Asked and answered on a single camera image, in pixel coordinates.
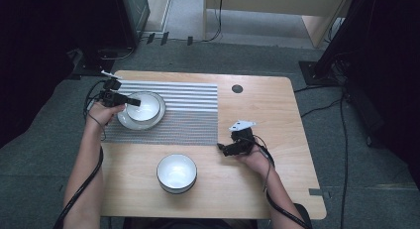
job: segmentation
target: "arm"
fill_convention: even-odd
[[[262,177],[262,180],[265,180],[266,178],[266,190],[268,191],[271,199],[275,202],[275,204],[303,220],[293,202],[291,201],[289,195],[287,194],[287,191],[281,182],[280,176],[275,171],[274,167],[269,165],[269,161],[260,152],[260,149],[257,145],[254,145],[249,155],[239,155],[237,156],[237,159],[245,163],[253,171],[259,173]],[[296,224],[294,221],[290,220],[283,214],[277,212],[272,207],[269,209],[269,212],[271,214],[272,228],[302,228],[300,225]]]
[[[114,114],[123,109],[124,105],[106,108],[98,102],[93,104],[86,119],[76,162],[65,189],[64,206],[98,164],[102,129]],[[64,219],[64,228],[99,228],[102,194],[103,176],[102,170],[99,170],[68,212]]]

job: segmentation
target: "gray floor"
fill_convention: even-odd
[[[185,28],[186,21],[180,22],[182,17],[171,16],[174,13],[169,12],[165,26],[170,31],[169,37],[198,37],[201,31]],[[236,44],[223,43],[227,33],[222,41],[192,46],[175,40],[169,40],[164,46],[158,41],[149,45],[140,43],[131,56],[117,60],[113,70],[286,76],[293,88],[299,89],[305,87],[305,82],[298,61],[317,60],[323,51],[313,49],[308,38],[302,36],[302,30],[295,32],[302,41],[294,45],[292,40],[284,45],[256,45],[247,43],[248,39]],[[84,95],[98,79],[82,77],[63,81],[31,128],[0,149],[0,229],[53,227],[83,129]],[[341,90],[321,88],[295,96],[303,114],[339,99]],[[345,228],[420,228],[417,206],[420,194],[406,164],[387,149],[367,147],[366,133],[351,103],[344,102],[343,116],[349,139]],[[316,111],[302,121],[327,208],[327,217],[313,220],[313,226],[340,228],[345,172],[340,105]],[[261,221],[261,228],[267,228],[266,224],[267,221]],[[122,218],[112,218],[112,225],[121,228]],[[102,228],[108,228],[107,218],[103,219]]]
[[[165,0],[152,1],[152,5],[165,5]],[[207,10],[206,33],[203,35],[203,0],[171,0],[169,12],[160,32],[169,32],[172,39],[208,40],[218,30],[218,10]],[[298,15],[238,12],[223,10],[222,35],[215,42],[282,48],[314,49],[302,18]],[[337,31],[338,22],[333,28]],[[327,43],[320,45],[325,50]]]

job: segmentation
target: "finger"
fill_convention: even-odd
[[[114,114],[112,114],[112,116],[109,118],[108,122],[106,123],[106,126],[108,126],[108,124],[110,124],[113,119],[114,119]]]
[[[125,104],[121,104],[115,107],[110,108],[109,110],[111,111],[112,115],[119,113],[121,111],[123,111],[126,108]]]
[[[244,162],[245,159],[246,159],[246,156],[237,155],[237,156],[235,156],[235,159],[239,162]]]

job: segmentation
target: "white bowl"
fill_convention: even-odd
[[[153,117],[149,120],[137,121],[137,120],[134,120],[133,118],[131,118],[128,114],[128,109],[130,109],[131,108],[130,106],[132,106],[132,105],[126,104],[126,108],[122,112],[119,112],[118,115],[117,115],[118,120],[120,121],[120,123],[123,126],[125,126],[128,129],[131,129],[131,130],[147,130],[147,129],[150,129],[151,127],[153,127],[154,125],[156,125],[163,118],[164,112],[166,111],[166,105],[164,103],[163,98],[160,95],[158,95],[157,93],[143,91],[143,92],[133,93],[133,94],[129,95],[129,97],[140,99],[141,97],[143,98],[146,95],[149,95],[149,96],[151,96],[151,97],[153,97],[157,100],[157,102],[159,104],[158,114],[156,114],[155,117]]]
[[[197,179],[197,167],[188,156],[169,155],[157,165],[157,179],[167,192],[182,193],[194,185]]]
[[[131,94],[130,98],[139,99],[140,106],[127,104],[127,114],[135,121],[143,122],[153,119],[160,111],[158,100],[145,92]]]

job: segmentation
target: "wooden table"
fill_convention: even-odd
[[[253,132],[266,142],[291,199],[304,205],[312,219],[326,216],[322,195],[309,192],[320,187],[288,78],[125,70],[116,74],[126,80],[217,83],[219,142],[232,143],[228,128],[237,120],[257,122]],[[235,84],[244,91],[233,92]],[[262,180],[216,146],[102,146],[104,216],[269,218]],[[197,181],[183,194],[167,193],[156,176],[159,161],[173,153],[185,154],[197,165]]]

